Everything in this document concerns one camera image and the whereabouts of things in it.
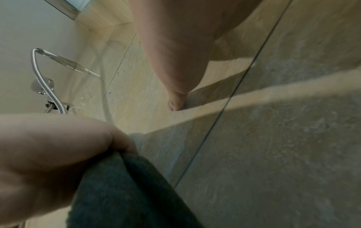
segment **skin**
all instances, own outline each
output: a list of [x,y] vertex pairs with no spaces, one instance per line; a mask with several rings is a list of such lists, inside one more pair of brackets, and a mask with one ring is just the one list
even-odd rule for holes
[[181,109],[201,81],[214,40],[244,21],[261,0],[129,0],[142,46]]
[[70,204],[92,158],[113,148],[137,154],[115,126],[70,115],[0,115],[0,224]]

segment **towel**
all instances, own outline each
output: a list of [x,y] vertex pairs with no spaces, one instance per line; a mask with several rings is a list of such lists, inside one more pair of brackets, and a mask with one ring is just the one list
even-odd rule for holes
[[147,159],[116,151],[95,159],[80,181],[67,228],[202,227]]

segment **hand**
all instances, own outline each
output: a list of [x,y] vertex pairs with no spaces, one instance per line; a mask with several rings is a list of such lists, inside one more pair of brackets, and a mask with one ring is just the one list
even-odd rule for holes
[[94,156],[137,153],[115,126],[69,115],[0,115],[0,224],[70,204]]

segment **grout line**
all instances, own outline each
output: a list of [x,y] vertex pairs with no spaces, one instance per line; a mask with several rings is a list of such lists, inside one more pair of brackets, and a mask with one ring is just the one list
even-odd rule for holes
[[224,107],[222,108],[221,112],[219,113],[219,115],[217,116],[217,118],[215,119],[214,123],[212,124],[211,128],[208,130],[206,136],[203,138],[201,144],[199,145],[199,147],[197,148],[196,152],[194,153],[194,155],[192,156],[190,162],[188,163],[187,167],[184,169],[182,175],[179,177],[177,183],[174,185],[174,189],[177,188],[177,186],[179,185],[179,183],[181,182],[182,178],[185,176],[185,174],[187,173],[188,169],[191,167],[191,165],[194,162],[195,157],[197,156],[197,154],[199,153],[201,147],[203,146],[203,144],[205,143],[205,141],[207,140],[208,136],[210,135],[211,131],[213,130],[214,126],[216,125],[216,123],[218,122],[219,118],[221,117],[221,115],[223,114],[224,110],[226,109],[229,101],[231,100],[231,98],[233,97],[233,95],[236,93],[237,89],[239,88],[240,84],[242,83],[243,79],[246,77],[247,73],[250,71],[252,65],[256,62],[256,59],[258,58],[258,56],[260,55],[262,49],[264,48],[264,46],[266,45],[267,41],[269,40],[269,38],[271,37],[271,35],[273,34],[275,28],[277,27],[277,25],[279,24],[279,22],[281,21],[281,18],[283,17],[283,15],[285,14],[285,12],[287,11],[288,7],[290,6],[290,4],[292,3],[292,0],[289,1],[289,3],[287,4],[287,6],[285,7],[285,9],[283,10],[283,12],[281,13],[281,16],[278,18],[278,20],[276,21],[275,25],[272,27],[270,33],[267,35],[265,41],[263,42],[263,44],[261,45],[261,47],[259,48],[258,52],[256,53],[255,57],[253,58],[251,64],[248,66],[247,70],[245,71],[245,73],[243,74],[243,77],[241,78],[241,80],[239,81],[239,83],[237,84],[236,88],[233,90],[232,94],[230,95],[230,97],[228,98],[226,104],[224,105]]
[[104,95],[103,95],[103,97],[102,97],[102,100],[103,100],[103,98],[105,97],[106,93],[108,92],[109,87],[110,87],[110,85],[112,84],[112,82],[113,82],[113,80],[114,80],[114,78],[115,78],[115,75],[117,74],[117,72],[118,72],[118,70],[119,70],[119,68],[120,68],[121,63],[123,62],[123,60],[124,60],[124,58],[125,58],[125,55],[128,53],[128,50],[129,50],[130,46],[132,45],[133,40],[134,40],[136,34],[137,34],[137,33],[134,34],[133,39],[132,39],[132,41],[130,42],[127,51],[124,53],[124,56],[123,56],[123,58],[121,59],[120,64],[119,64],[117,70],[115,71],[112,80],[109,82],[108,88],[106,89],[106,91],[105,91],[105,93],[104,93]]

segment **metal hose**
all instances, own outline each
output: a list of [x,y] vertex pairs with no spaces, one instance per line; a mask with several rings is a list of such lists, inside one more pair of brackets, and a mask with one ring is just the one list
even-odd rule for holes
[[45,90],[45,92],[48,94],[48,96],[51,98],[51,100],[54,102],[54,104],[57,106],[60,114],[66,114],[65,108],[63,104],[60,102],[60,100],[57,98],[57,96],[54,94],[54,92],[48,87],[44,79],[42,78],[42,75],[39,71],[38,64],[36,62],[36,53],[40,53],[41,50],[38,48],[35,48],[31,51],[31,65],[33,67],[33,71],[35,73],[35,77],[38,80],[41,87]]

